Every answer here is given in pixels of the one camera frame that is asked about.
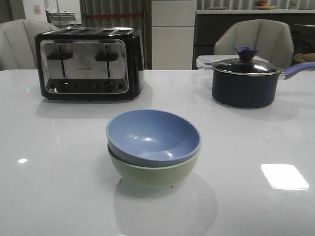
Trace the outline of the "blue bowl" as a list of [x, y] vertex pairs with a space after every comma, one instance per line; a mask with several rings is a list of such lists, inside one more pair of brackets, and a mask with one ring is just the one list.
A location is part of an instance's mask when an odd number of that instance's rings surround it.
[[109, 149], [120, 160], [141, 167], [167, 167], [197, 154], [198, 130], [166, 111], [140, 109], [112, 118], [106, 126]]

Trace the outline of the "green bowl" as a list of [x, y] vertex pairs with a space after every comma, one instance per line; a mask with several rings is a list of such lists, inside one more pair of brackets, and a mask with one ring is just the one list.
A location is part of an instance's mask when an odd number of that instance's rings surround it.
[[117, 158], [108, 147], [111, 161], [117, 172], [129, 182], [146, 188], [166, 188], [183, 181], [195, 167], [200, 151], [190, 159], [167, 167], [141, 167], [131, 165]]

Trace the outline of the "clear plastic food container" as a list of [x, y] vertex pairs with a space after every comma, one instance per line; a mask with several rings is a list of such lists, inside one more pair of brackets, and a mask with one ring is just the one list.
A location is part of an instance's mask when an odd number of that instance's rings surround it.
[[212, 63], [216, 61], [238, 58], [238, 55], [200, 55], [196, 59], [195, 67], [197, 69], [212, 70]]

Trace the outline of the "dark blue saucepan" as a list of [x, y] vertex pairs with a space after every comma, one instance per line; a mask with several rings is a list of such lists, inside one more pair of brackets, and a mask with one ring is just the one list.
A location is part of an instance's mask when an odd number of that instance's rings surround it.
[[273, 103], [278, 79], [314, 69], [314, 62], [300, 63], [273, 75], [233, 75], [213, 70], [212, 97], [219, 103], [237, 108], [262, 108]]

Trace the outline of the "white refrigerator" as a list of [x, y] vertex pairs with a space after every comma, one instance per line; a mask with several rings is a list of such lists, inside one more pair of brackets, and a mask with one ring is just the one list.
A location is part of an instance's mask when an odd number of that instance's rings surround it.
[[190, 70], [193, 59], [195, 0], [153, 0], [152, 69]]

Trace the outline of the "black and chrome toaster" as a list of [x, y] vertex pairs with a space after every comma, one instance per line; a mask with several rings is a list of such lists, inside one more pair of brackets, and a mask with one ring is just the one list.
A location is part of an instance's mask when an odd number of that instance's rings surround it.
[[52, 30], [35, 37], [41, 94], [50, 100], [132, 100], [144, 85], [141, 31]]

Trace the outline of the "glass pot lid blue knob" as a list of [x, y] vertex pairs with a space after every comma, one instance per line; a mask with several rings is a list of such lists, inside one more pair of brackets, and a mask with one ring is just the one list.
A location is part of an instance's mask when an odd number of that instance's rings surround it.
[[235, 48], [238, 58], [224, 59], [212, 63], [212, 69], [233, 75], [273, 75], [281, 68], [262, 60], [254, 59], [260, 48], [239, 46]]

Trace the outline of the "dark kitchen counter cabinet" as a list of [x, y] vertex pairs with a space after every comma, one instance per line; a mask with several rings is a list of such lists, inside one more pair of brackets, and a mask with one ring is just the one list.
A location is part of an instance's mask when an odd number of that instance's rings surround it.
[[260, 48], [257, 55], [282, 68], [294, 55], [291, 29], [313, 25], [314, 13], [214, 13], [198, 11], [195, 16], [193, 60], [201, 55], [233, 55], [235, 48]]

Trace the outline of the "beige chair right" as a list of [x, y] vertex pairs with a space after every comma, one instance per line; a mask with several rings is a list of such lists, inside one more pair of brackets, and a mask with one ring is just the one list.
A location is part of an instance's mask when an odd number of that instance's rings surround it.
[[281, 68], [291, 66], [294, 45], [288, 24], [256, 19], [233, 24], [214, 46], [215, 55], [236, 54], [236, 47], [260, 48], [256, 54]]

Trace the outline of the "beige chair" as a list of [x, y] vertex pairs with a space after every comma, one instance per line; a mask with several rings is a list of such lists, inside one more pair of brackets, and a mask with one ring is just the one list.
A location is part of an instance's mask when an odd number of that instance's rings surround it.
[[48, 22], [26, 19], [14, 20], [0, 25], [0, 69], [36, 69], [35, 37], [56, 30]]
[[233, 24], [214, 46], [215, 55], [236, 54], [236, 47], [260, 48], [256, 54], [281, 68], [291, 66], [294, 45], [288, 24], [256, 19]]

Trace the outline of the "fruit bowl on counter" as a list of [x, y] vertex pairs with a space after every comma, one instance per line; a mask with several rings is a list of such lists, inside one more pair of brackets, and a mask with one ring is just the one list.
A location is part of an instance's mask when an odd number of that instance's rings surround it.
[[276, 6], [270, 5], [264, 0], [259, 0], [254, 4], [254, 7], [258, 10], [271, 10], [276, 9]]

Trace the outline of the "tan object at right edge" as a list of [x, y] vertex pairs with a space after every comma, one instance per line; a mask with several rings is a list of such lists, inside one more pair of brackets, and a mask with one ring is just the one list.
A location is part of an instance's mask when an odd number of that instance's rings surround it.
[[315, 53], [308, 54], [296, 54], [293, 56], [294, 63], [306, 63], [306, 62], [314, 62], [315, 61]]

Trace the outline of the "beige chair left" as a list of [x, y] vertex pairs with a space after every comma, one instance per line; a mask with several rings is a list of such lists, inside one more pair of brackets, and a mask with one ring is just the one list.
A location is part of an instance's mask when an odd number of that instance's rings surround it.
[[0, 25], [0, 69], [36, 69], [35, 37], [56, 30], [48, 22], [26, 19], [14, 20]]

